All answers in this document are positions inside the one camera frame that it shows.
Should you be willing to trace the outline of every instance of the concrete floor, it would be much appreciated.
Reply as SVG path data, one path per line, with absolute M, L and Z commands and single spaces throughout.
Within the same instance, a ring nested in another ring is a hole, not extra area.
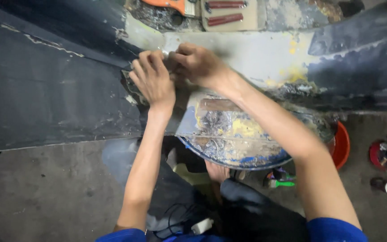
M 372 242 L 387 242 L 387 195 L 372 191 L 380 173 L 368 161 L 370 143 L 387 133 L 387 118 L 349 116 L 351 152 L 340 175 Z M 103 142 L 46 146 L 0 156 L 0 242 L 93 241 L 111 232 L 122 204 L 115 179 L 101 161 Z M 262 187 L 264 172 L 245 182 L 303 214 L 293 187 Z

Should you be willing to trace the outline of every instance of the green brush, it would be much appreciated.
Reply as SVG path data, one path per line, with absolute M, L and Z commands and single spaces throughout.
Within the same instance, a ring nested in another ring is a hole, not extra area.
M 268 182 L 268 186 L 270 188 L 276 188 L 278 186 L 295 186 L 295 183 L 293 183 L 293 182 L 281 182 L 281 181 L 278 181 L 276 179 L 271 179 Z

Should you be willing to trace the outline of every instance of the hand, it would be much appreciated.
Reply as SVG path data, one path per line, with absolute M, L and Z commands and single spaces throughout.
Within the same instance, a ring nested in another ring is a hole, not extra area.
M 176 72 L 185 75 L 192 83 L 224 96 L 234 89 L 234 82 L 241 80 L 234 78 L 237 74 L 211 50 L 192 43 L 180 44 L 173 58 L 182 66 Z
M 150 110 L 169 112 L 171 115 L 175 103 L 175 89 L 162 62 L 162 52 L 144 51 L 139 57 L 139 60 L 132 62 L 133 70 L 129 77 L 149 102 Z
M 222 184 L 224 180 L 229 178 L 228 167 L 217 165 L 207 160 L 204 161 L 206 162 L 207 172 L 209 173 L 210 179 L 212 181 Z

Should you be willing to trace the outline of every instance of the orange scraper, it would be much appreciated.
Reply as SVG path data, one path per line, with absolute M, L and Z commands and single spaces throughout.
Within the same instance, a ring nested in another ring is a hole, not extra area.
M 148 3 L 157 7 L 168 7 L 174 8 L 179 11 L 185 17 L 196 17 L 195 5 L 196 0 L 142 0 L 145 3 Z

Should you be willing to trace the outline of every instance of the blue shirt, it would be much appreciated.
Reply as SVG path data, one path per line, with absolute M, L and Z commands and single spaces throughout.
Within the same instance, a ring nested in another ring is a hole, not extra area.
M 311 242 L 368 242 L 365 234 L 350 223 L 335 218 L 320 217 L 307 223 Z M 224 242 L 218 236 L 181 235 L 166 239 L 165 242 Z M 124 229 L 98 238 L 96 242 L 146 242 L 146 236 L 139 229 Z

